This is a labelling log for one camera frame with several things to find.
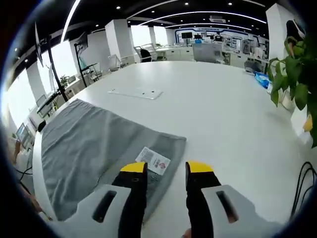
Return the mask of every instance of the white tag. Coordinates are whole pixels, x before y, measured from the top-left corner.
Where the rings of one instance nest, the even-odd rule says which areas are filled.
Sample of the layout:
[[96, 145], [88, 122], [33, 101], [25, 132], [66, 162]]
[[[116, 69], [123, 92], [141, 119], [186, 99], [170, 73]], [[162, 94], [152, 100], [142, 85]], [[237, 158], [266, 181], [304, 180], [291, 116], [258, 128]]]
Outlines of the white tag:
[[159, 175], [163, 175], [167, 166], [169, 165], [170, 159], [153, 150], [150, 150], [148, 147], [144, 147], [135, 161], [146, 162], [148, 163], [149, 170]]

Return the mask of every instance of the ceiling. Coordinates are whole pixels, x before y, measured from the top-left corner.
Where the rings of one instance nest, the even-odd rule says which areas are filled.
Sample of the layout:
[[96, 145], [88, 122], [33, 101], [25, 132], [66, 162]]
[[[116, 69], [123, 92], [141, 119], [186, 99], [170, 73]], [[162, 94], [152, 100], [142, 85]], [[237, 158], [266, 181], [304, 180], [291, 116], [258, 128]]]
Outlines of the ceiling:
[[[74, 0], [51, 0], [49, 2], [50, 3], [46, 4], [46, 8], [37, 15], [36, 19], [40, 39], [46, 37], [48, 34], [52, 34], [64, 28], [67, 16], [73, 6]], [[66, 39], [75, 39], [84, 31], [91, 32], [93, 30], [104, 28], [104, 26], [113, 19], [128, 18], [143, 9], [162, 2], [165, 2], [165, 0], [81, 0], [75, 10], [69, 26], [81, 22], [87, 22], [87, 24], [83, 27], [67, 32]], [[265, 7], [255, 4], [255, 2], [265, 5]], [[265, 11], [270, 8], [275, 2], [277, 2], [277, 0], [175, 0], [148, 9], [135, 15], [135, 17], [145, 17], [153, 19], [182, 12], [223, 11], [242, 14], [267, 22]], [[241, 16], [229, 14], [194, 13], [164, 18], [162, 20], [174, 24], [205, 22], [208, 23], [210, 15], [222, 16], [225, 20], [230, 20], [230, 22], [227, 22], [227, 24], [250, 28], [251, 31], [247, 32], [255, 35], [265, 35], [265, 37], [268, 38], [267, 24]], [[131, 19], [128, 21], [130, 21], [129, 25], [138, 25], [144, 22]], [[161, 23], [153, 21], [147, 25], [161, 26]], [[179, 29], [179, 26], [172, 27], [171, 29]], [[230, 29], [238, 30], [238, 28], [235, 27], [230, 27]], [[57, 44], [59, 41], [60, 36], [53, 39], [52, 44]], [[29, 48], [34, 45], [34, 43], [35, 34], [34, 25], [32, 24], [28, 30], [28, 34], [26, 35], [25, 40], [23, 41], [23, 44], [17, 50], [16, 56], [19, 57], [23, 55]]]

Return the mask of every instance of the black pole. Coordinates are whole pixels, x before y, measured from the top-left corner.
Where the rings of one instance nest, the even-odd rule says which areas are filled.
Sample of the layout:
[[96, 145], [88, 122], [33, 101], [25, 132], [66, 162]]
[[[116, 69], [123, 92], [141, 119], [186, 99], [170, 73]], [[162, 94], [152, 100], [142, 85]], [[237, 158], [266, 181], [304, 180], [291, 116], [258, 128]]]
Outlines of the black pole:
[[78, 51], [77, 51], [77, 46], [78, 45], [79, 44], [76, 44], [76, 43], [74, 44], [75, 52], [76, 52], [76, 58], [77, 58], [77, 63], [78, 63], [79, 71], [80, 71], [80, 74], [81, 74], [81, 78], [83, 79], [85, 88], [87, 88], [87, 84], [86, 84], [86, 81], [85, 81], [85, 78], [84, 78], [84, 75], [83, 75], [83, 71], [81, 70], [81, 67], [80, 67], [79, 56], [78, 56]]
[[53, 57], [52, 57], [52, 50], [51, 50], [51, 36], [47, 37], [47, 44], [48, 44], [48, 47], [49, 47], [49, 57], [50, 57], [50, 62], [52, 64], [52, 70], [53, 70], [53, 73], [54, 73], [55, 80], [57, 82], [59, 91], [60, 91], [61, 95], [63, 96], [63, 99], [65, 100], [65, 102], [67, 102], [68, 99], [67, 99], [67, 97], [65, 95], [65, 89], [61, 86], [60, 81], [59, 81], [58, 76], [57, 76], [57, 73], [56, 73], [56, 70], [55, 70], [55, 65], [54, 65], [54, 61], [53, 61]]

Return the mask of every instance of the office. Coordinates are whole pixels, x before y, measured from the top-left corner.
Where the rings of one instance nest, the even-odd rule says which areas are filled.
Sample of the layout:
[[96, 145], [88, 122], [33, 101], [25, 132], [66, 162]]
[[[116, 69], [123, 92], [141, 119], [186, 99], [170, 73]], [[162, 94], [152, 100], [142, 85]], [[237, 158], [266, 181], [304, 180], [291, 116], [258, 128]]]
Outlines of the office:
[[[314, 150], [301, 154], [299, 147], [306, 149], [312, 138], [303, 130], [307, 113], [299, 113], [289, 99], [291, 85], [289, 91], [281, 90], [276, 108], [254, 71], [264, 77], [269, 60], [287, 56], [287, 24], [301, 28], [292, 9], [260, 0], [75, 3], [78, 5], [64, 8], [65, 3], [61, 8], [50, 6], [36, 25], [33, 21], [25, 44], [12, 45], [15, 60], [2, 95], [7, 136], [13, 134], [19, 141], [28, 136], [24, 149], [28, 152], [25, 156], [32, 157], [33, 175], [29, 176], [33, 195], [46, 215], [67, 220], [80, 201], [102, 185], [111, 184], [117, 174], [104, 174], [108, 164], [94, 161], [87, 176], [91, 180], [82, 189], [87, 192], [72, 197], [74, 203], [69, 205], [65, 197], [55, 200], [53, 194], [63, 191], [52, 189], [56, 182], [47, 181], [70, 178], [75, 167], [59, 161], [48, 169], [52, 158], [67, 155], [75, 164], [74, 154], [91, 152], [86, 158], [111, 158], [118, 170], [119, 165], [132, 163], [145, 150], [144, 155], [149, 152], [153, 158], [155, 152], [168, 163], [162, 165], [164, 175], [152, 171], [156, 173], [153, 180], [161, 177], [153, 183], [153, 197], [148, 197], [144, 237], [179, 237], [190, 228], [184, 183], [185, 162], [190, 159], [212, 165], [221, 184], [243, 194], [260, 217], [284, 224], [302, 160], [314, 156]], [[99, 10], [106, 8], [109, 14]], [[120, 126], [115, 127], [109, 118], [119, 121]], [[102, 127], [105, 133], [98, 124], [101, 121], [107, 122]], [[71, 132], [65, 139], [62, 135], [68, 129]], [[138, 134], [143, 130], [146, 136]], [[55, 137], [48, 139], [48, 131], [55, 131], [50, 134]], [[168, 144], [175, 146], [164, 149], [164, 134], [170, 138]], [[114, 135], [121, 135], [122, 141]], [[88, 141], [74, 142], [80, 138]], [[55, 154], [50, 154], [47, 145], [54, 140], [67, 146], [56, 147]], [[102, 143], [124, 151], [111, 151], [116, 155], [111, 157], [98, 147]], [[132, 161], [126, 158], [128, 152]], [[62, 171], [60, 178], [56, 171]], [[307, 182], [301, 198], [309, 186]], [[158, 187], [163, 190], [159, 195], [155, 193]]]

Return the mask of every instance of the ceiling light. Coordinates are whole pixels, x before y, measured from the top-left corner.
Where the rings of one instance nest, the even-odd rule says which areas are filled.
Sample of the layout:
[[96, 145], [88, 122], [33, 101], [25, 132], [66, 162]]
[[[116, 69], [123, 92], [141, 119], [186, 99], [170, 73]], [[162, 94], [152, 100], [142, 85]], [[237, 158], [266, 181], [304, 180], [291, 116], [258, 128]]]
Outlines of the ceiling light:
[[252, 20], [254, 20], [254, 21], [259, 21], [259, 22], [262, 22], [262, 23], [266, 24], [265, 21], [256, 19], [256, 18], [254, 18], [254, 17], [250, 17], [250, 16], [246, 16], [246, 15], [242, 15], [242, 14], [233, 13], [233, 12], [225, 12], [225, 11], [190, 11], [190, 12], [182, 12], [182, 13], [177, 13], [177, 14], [172, 14], [172, 15], [167, 15], [167, 16], [161, 16], [161, 17], [159, 17], [159, 18], [155, 18], [155, 19], [152, 19], [152, 20], [143, 22], [143, 23], [139, 24], [139, 26], [142, 26], [142, 25], [147, 24], [147, 23], [152, 22], [152, 21], [161, 20], [161, 19], [163, 19], [163, 18], [168, 18], [168, 17], [173, 17], [173, 16], [181, 16], [181, 15], [186, 15], [186, 14], [194, 14], [194, 13], [229, 14], [229, 15], [235, 15], [235, 16], [241, 16], [241, 17], [249, 18], [249, 19], [252, 19]]
[[187, 24], [179, 24], [179, 25], [173, 25], [173, 26], [166, 26], [166, 28], [170, 27], [176, 27], [176, 26], [189, 26], [189, 25], [219, 25], [219, 26], [231, 26], [231, 27], [237, 27], [245, 30], [251, 31], [251, 29], [242, 27], [242, 26], [235, 26], [235, 25], [229, 25], [229, 24], [222, 24], [222, 23], [187, 23]]
[[70, 23], [71, 18], [73, 17], [73, 14], [74, 14], [74, 12], [75, 12], [75, 10], [76, 10], [76, 8], [77, 8], [79, 2], [80, 2], [80, 0], [76, 0], [76, 1], [74, 2], [74, 5], [71, 7], [71, 10], [70, 10], [70, 12], [69, 12], [69, 15], [68, 15], [68, 17], [67, 17], [67, 19], [66, 19], [66, 23], [65, 23], [65, 26], [64, 26], [64, 29], [63, 29], [63, 33], [62, 33], [62, 35], [61, 35], [61, 39], [60, 39], [60, 42], [61, 42], [61, 43], [63, 43], [63, 41], [64, 41], [64, 39], [65, 39], [65, 35], [66, 35], [66, 31], [67, 31], [68, 25], [69, 25], [69, 23]]

